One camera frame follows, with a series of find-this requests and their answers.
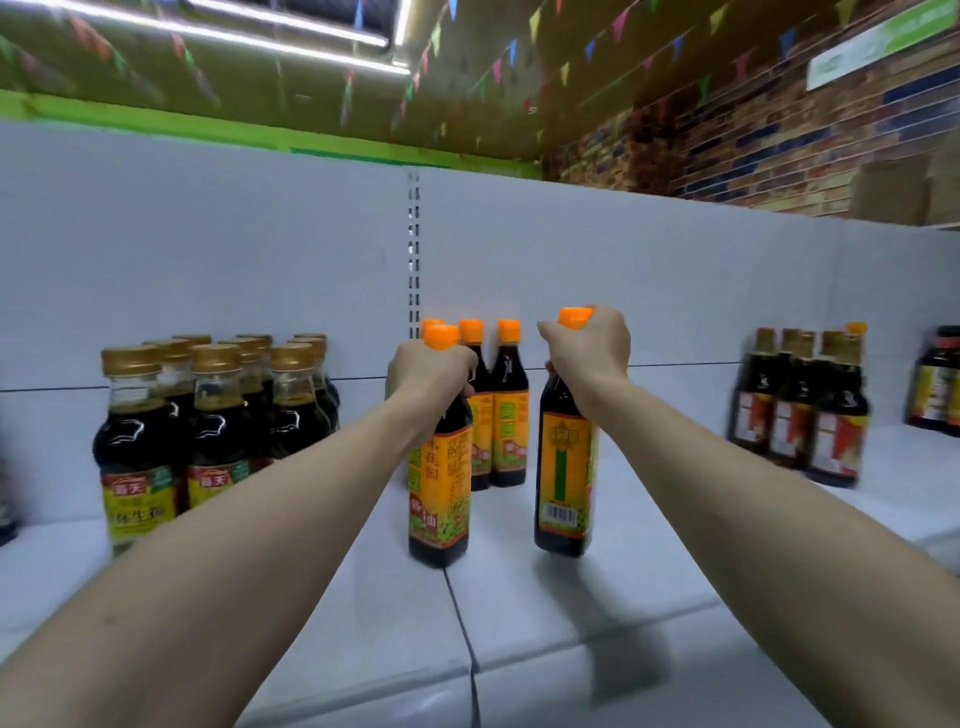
soy sauce bottle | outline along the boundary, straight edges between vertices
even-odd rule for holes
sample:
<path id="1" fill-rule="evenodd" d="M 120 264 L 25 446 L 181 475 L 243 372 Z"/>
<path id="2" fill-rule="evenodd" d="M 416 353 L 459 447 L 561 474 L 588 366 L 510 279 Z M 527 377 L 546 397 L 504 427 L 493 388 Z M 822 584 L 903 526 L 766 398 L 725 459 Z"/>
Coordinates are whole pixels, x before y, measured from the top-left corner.
<path id="1" fill-rule="evenodd" d="M 473 417 L 470 489 L 485 491 L 490 487 L 493 453 L 493 382 L 483 360 L 483 322 L 480 319 L 461 319 L 460 340 L 477 355 L 477 366 L 469 379 L 473 396 L 467 399 Z"/>
<path id="2" fill-rule="evenodd" d="M 950 394 L 960 369 L 959 352 L 960 328 L 937 328 L 933 346 L 917 362 L 908 425 L 923 429 L 947 428 Z"/>
<path id="3" fill-rule="evenodd" d="M 427 329 L 424 343 L 444 351 L 456 346 L 460 331 L 439 324 Z M 470 524 L 470 452 L 473 417 L 462 394 L 450 403 L 430 442 L 410 455 L 410 555 L 430 567 L 448 567 L 467 550 Z"/>
<path id="4" fill-rule="evenodd" d="M 196 508 L 253 472 L 257 433 L 240 391 L 240 348 L 195 346 L 190 366 L 197 381 L 187 490 L 190 507 Z"/>
<path id="5" fill-rule="evenodd" d="M 225 339 L 221 344 L 232 344 L 240 349 L 240 394 L 243 396 L 247 411 L 250 412 L 254 432 L 256 433 L 256 457 L 253 459 L 253 472 L 262 471 L 273 462 L 270 454 L 270 403 L 263 391 L 262 354 L 258 339 L 237 336 Z"/>
<path id="6" fill-rule="evenodd" d="M 776 339 L 773 328 L 756 330 L 754 350 L 747 357 L 735 397 L 732 441 L 757 455 L 765 455 L 770 447 L 774 395 L 780 377 L 780 360 L 774 353 Z"/>
<path id="7" fill-rule="evenodd" d="M 319 443 L 333 432 L 313 389 L 313 346 L 305 341 L 273 347 L 274 404 L 270 410 L 270 453 L 275 460 Z"/>
<path id="8" fill-rule="evenodd" d="M 767 458 L 793 470 L 805 468 L 810 461 L 817 403 L 817 361 L 813 358 L 816 339 L 813 331 L 797 331 L 792 344 L 796 358 L 774 408 Z"/>
<path id="9" fill-rule="evenodd" d="M 113 554 L 177 516 L 178 442 L 159 392 L 159 350 L 104 349 L 110 380 L 107 420 L 93 438 Z"/>
<path id="10" fill-rule="evenodd" d="M 269 333 L 238 333 L 238 339 L 256 339 L 260 348 L 260 380 L 263 382 L 263 394 L 267 403 L 274 400 L 274 373 L 270 369 L 270 347 L 274 345 L 274 337 Z"/>
<path id="11" fill-rule="evenodd" d="M 592 308 L 561 308 L 558 321 L 579 330 L 592 315 Z M 570 390 L 552 372 L 540 397 L 537 441 L 534 543 L 544 551 L 579 558 L 587 550 L 599 445 L 599 428 L 580 414 Z"/>
<path id="12" fill-rule="evenodd" d="M 852 488 L 860 477 L 870 403 L 863 394 L 863 336 L 847 334 L 837 352 L 833 390 L 817 403 L 811 480 Z"/>
<path id="13" fill-rule="evenodd" d="M 330 426 L 334 430 L 340 429 L 340 395 L 333 396 L 334 390 L 331 389 L 333 382 L 324 372 L 324 362 L 326 361 L 326 337 L 317 334 L 316 336 L 307 336 L 299 333 L 292 342 L 306 342 L 313 347 L 314 365 L 313 365 L 313 389 L 317 393 L 317 404 L 324 411 L 326 418 L 330 420 Z"/>
<path id="14" fill-rule="evenodd" d="M 500 349 L 493 362 L 493 464 L 491 485 L 520 485 L 527 479 L 530 383 L 520 363 L 520 321 L 497 322 Z"/>

green sign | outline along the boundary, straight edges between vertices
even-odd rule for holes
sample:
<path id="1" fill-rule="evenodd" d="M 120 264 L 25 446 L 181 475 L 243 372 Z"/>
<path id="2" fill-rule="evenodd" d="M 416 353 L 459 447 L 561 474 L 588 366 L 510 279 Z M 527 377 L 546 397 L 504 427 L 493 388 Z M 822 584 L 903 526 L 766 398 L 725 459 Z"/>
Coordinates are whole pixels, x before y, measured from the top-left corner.
<path id="1" fill-rule="evenodd" d="M 924 0 L 813 59 L 807 70 L 806 90 L 836 81 L 948 30 L 956 24 L 958 15 L 960 0 Z"/>

cardboard box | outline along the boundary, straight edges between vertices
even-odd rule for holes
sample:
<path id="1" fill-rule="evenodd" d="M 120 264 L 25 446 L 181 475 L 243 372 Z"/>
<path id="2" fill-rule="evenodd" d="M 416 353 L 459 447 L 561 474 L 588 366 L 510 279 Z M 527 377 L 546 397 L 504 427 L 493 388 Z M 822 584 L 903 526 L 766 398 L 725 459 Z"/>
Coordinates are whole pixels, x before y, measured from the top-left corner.
<path id="1" fill-rule="evenodd" d="M 928 198 L 928 155 L 872 161 L 851 182 L 848 217 L 897 225 L 923 225 Z"/>
<path id="2" fill-rule="evenodd" d="M 928 225 L 960 223 L 960 131 L 944 139 L 930 162 Z"/>

fluorescent light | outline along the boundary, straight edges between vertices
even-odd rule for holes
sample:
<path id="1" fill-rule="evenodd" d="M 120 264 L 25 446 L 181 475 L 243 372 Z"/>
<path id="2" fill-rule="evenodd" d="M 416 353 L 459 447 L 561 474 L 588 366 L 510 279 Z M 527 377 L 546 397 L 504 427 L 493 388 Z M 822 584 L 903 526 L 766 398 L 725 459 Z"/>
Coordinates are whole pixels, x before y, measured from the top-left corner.
<path id="1" fill-rule="evenodd" d="M 319 20 L 310 20 L 298 15 L 291 15 L 288 12 L 273 12 L 260 10 L 255 6 L 240 5 L 238 3 L 226 2 L 226 0 L 187 0 L 190 5 L 196 8 L 204 8 L 215 12 L 224 12 L 227 15 L 237 15 L 246 17 L 250 20 L 259 20 L 263 23 L 275 23 L 276 25 L 285 25 L 288 28 L 296 28 L 310 33 L 319 33 L 324 36 L 341 37 L 344 40 L 355 40 L 358 43 L 367 43 L 375 45 L 378 48 L 386 48 L 390 42 L 384 36 L 377 36 L 373 33 L 365 33 L 347 28 L 342 25 L 324 23 Z"/>
<path id="2" fill-rule="evenodd" d="M 399 48 L 407 37 L 407 22 L 410 20 L 410 3 L 413 0 L 400 0 L 400 9 L 396 12 L 394 45 Z"/>
<path id="3" fill-rule="evenodd" d="M 102 5 L 90 5 L 89 3 L 79 2 L 79 0 L 7 0 L 7 2 L 15 5 L 28 5 L 49 8 L 53 10 L 75 12 L 78 15 L 85 15 L 86 17 L 112 20 L 117 23 L 136 25 L 141 28 L 150 28 L 151 30 L 155 31 L 179 33 L 181 36 L 221 40 L 224 43 L 245 45 L 249 48 L 258 48 L 263 51 L 280 53 L 286 56 L 298 56 L 300 58 L 310 59 L 312 61 L 326 61 L 328 63 L 353 66 L 355 68 L 366 68 L 370 71 L 393 73 L 397 74 L 398 76 L 410 75 L 409 68 L 402 68 L 389 63 L 368 61 L 367 59 L 359 58 L 357 56 L 348 56 L 343 53 L 330 53 L 329 51 L 320 51 L 313 48 L 302 48 L 298 45 L 278 43 L 274 40 L 268 40 L 267 38 L 261 36 L 247 36 L 240 33 L 230 33 L 217 28 L 209 28 L 204 25 L 184 23 L 178 20 L 160 20 L 158 18 L 149 17 L 148 15 L 119 11 Z"/>

forearm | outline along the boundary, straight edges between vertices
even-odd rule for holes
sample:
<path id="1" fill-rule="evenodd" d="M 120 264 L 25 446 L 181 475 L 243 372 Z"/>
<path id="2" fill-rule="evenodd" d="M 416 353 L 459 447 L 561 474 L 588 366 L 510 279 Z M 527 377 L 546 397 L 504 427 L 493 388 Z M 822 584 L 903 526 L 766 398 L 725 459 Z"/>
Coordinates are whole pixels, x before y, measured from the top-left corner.
<path id="1" fill-rule="evenodd" d="M 396 395 L 160 528 L 0 669 L 5 725 L 232 725 L 406 454 Z"/>
<path id="2" fill-rule="evenodd" d="M 957 710 L 960 589 L 949 574 L 639 387 L 598 392 L 597 423 L 710 583 L 835 725 L 932 726 Z"/>

